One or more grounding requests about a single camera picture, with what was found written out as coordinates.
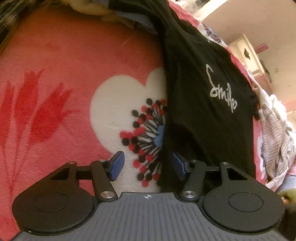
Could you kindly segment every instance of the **black t-shirt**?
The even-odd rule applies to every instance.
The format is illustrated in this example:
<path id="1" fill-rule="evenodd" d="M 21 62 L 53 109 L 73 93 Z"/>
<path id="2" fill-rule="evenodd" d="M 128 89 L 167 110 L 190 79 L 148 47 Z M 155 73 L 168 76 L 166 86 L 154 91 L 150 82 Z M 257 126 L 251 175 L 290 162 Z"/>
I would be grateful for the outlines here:
<path id="1" fill-rule="evenodd" d="M 167 0 L 111 0 L 109 8 L 149 16 L 162 43 L 168 93 L 162 191 L 182 187 L 173 152 L 211 166 L 229 162 L 254 177 L 252 118 L 258 100 L 228 51 L 180 20 Z"/>

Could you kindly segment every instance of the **beige wall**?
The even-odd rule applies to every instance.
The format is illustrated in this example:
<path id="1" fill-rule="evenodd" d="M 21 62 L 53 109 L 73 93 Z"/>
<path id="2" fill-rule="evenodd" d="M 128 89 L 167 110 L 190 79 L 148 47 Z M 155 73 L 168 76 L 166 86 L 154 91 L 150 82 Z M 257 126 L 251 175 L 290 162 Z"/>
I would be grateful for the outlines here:
<path id="1" fill-rule="evenodd" d="M 273 82 L 273 93 L 283 102 L 296 100 L 296 3 L 292 0 L 228 0 L 203 21 L 226 43 L 246 34 Z"/>

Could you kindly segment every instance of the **fleece blanket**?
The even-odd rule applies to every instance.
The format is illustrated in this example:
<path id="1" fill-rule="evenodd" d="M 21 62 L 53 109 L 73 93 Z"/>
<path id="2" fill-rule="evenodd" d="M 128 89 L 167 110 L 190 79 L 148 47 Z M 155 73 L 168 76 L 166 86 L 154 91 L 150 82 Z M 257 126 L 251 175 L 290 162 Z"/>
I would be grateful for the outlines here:
<path id="1" fill-rule="evenodd" d="M 159 191 L 167 106 L 157 38 L 66 8 L 39 9 L 20 22 L 0 57 L 0 238 L 19 231 L 14 198 L 68 161 L 88 165 L 122 150 L 126 163 L 113 183 L 118 195 Z M 260 140 L 254 120 L 256 176 L 264 182 Z M 91 182 L 80 186 L 93 194 Z"/>

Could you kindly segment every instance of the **silver screw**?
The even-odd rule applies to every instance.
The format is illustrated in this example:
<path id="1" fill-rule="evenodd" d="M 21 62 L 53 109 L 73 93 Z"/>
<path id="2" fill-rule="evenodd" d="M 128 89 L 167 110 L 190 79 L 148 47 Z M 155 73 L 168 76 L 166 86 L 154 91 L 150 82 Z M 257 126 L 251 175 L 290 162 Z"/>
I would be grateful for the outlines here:
<path id="1" fill-rule="evenodd" d="M 104 198 L 104 199 L 110 199 L 110 198 L 113 198 L 115 196 L 115 193 L 114 192 L 111 192 L 111 191 L 105 191 L 105 192 L 102 192 L 100 194 L 101 198 Z"/>
<path id="2" fill-rule="evenodd" d="M 185 198 L 194 198 L 197 194 L 194 191 L 185 191 L 182 193 L 182 196 Z"/>

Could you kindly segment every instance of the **gray ribbed plate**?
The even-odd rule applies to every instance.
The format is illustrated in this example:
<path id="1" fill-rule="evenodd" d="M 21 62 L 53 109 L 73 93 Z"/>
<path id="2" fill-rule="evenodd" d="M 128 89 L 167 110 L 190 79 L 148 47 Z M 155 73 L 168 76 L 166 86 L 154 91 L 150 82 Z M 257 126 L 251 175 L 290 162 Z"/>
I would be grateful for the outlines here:
<path id="1" fill-rule="evenodd" d="M 194 203 L 177 200 L 173 193 L 122 193 L 98 206 L 82 226 L 56 236 L 21 232 L 14 241 L 276 241 L 271 230 L 258 235 L 226 232 L 209 222 Z"/>

